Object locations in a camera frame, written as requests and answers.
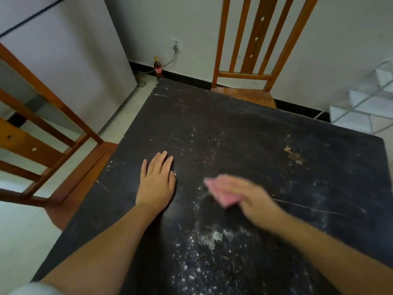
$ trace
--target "electrical outlet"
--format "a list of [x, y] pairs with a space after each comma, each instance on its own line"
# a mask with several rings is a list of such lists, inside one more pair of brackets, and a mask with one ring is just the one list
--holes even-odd
[[176, 44], [177, 48], [179, 49], [179, 52], [183, 51], [183, 44], [182, 44], [182, 41], [180, 39], [171, 38], [171, 41], [172, 41], [172, 47], [173, 47], [174, 44]]

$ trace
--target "table surface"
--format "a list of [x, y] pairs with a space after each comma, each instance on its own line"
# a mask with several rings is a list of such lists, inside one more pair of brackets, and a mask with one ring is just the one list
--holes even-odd
[[393, 197], [382, 139], [161, 79], [33, 280], [129, 211], [143, 159], [164, 150], [174, 156], [174, 198], [142, 238], [121, 294], [337, 292], [237, 206], [219, 207], [202, 180], [220, 173], [313, 208], [279, 203], [393, 267]]

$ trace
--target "pink cloth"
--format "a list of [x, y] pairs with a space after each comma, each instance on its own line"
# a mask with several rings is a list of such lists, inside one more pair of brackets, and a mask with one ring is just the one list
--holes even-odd
[[217, 186], [217, 182], [219, 181], [220, 185], [222, 186], [225, 185], [226, 180], [228, 180], [226, 175], [219, 175], [216, 178], [204, 178], [203, 180], [204, 184], [209, 189], [209, 192], [224, 209], [237, 204], [242, 200], [242, 196], [238, 193], [230, 193], [220, 190], [220, 188]]

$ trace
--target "white sleeve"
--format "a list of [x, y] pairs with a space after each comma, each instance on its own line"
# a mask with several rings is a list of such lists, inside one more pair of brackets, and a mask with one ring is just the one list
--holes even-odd
[[30, 283], [26, 286], [17, 288], [9, 295], [63, 295], [63, 293], [46, 284]]

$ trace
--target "chair backrest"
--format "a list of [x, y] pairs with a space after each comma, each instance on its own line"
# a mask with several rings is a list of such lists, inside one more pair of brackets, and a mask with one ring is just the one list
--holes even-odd
[[15, 192], [0, 188], [0, 201], [44, 207], [48, 203], [48, 199], [36, 197], [34, 193], [86, 142], [86, 140], [91, 137], [99, 144], [103, 143], [103, 140], [2, 44], [0, 44], [0, 60], [3, 60], [11, 69], [27, 81], [39, 95], [45, 98], [48, 103], [56, 106], [85, 132], [81, 134], [76, 141], [73, 141], [45, 120], [38, 117], [22, 102], [0, 89], [0, 102], [6, 104], [22, 117], [30, 120], [32, 123], [68, 146], [66, 151], [62, 153], [0, 118], [0, 148], [7, 149], [46, 167], [43, 173], [36, 174], [0, 160], [1, 171], [32, 181], [23, 192]]
[[261, 51], [261, 47], [265, 39], [266, 32], [268, 30], [270, 20], [272, 19], [274, 9], [276, 8], [277, 0], [260, 0], [240, 72], [234, 72], [234, 69], [235, 69], [236, 59], [240, 48], [240, 43], [243, 37], [244, 27], [246, 25], [248, 9], [250, 8], [251, 0], [244, 0], [243, 2], [243, 8], [240, 15], [239, 27], [236, 34], [235, 46], [233, 48], [231, 63], [229, 65], [229, 71], [221, 71], [219, 69], [221, 63], [222, 48], [224, 45], [224, 37], [225, 37], [226, 23], [228, 20], [230, 1], [231, 0], [223, 0], [223, 4], [222, 4], [219, 41], [217, 46], [216, 62], [215, 62], [213, 81], [211, 87], [212, 88], [216, 87], [218, 77], [254, 79], [254, 80], [267, 81], [263, 90], [268, 92], [272, 89], [274, 83], [276, 82], [278, 75], [280, 74], [282, 68], [284, 67], [284, 64], [286, 63], [289, 55], [291, 54], [291, 51], [295, 46], [297, 39], [299, 38], [304, 26], [306, 25], [307, 20], [310, 17], [312, 10], [314, 9], [318, 0], [306, 0], [306, 2], [304, 3], [302, 10], [299, 16], [297, 17], [297, 21], [295, 22], [292, 31], [289, 34], [287, 42], [285, 43], [284, 48], [282, 49], [282, 52], [271, 74], [264, 74], [264, 71], [269, 62], [270, 56], [272, 55], [273, 49], [276, 45], [277, 39], [282, 30], [282, 26], [284, 25], [285, 19], [287, 18], [293, 0], [286, 0], [284, 4], [281, 15], [278, 19], [276, 28], [274, 30], [272, 39], [269, 43], [261, 67], [257, 74], [254, 74], [253, 70], [255, 68], [255, 64], [257, 63], [258, 55], [259, 52]]

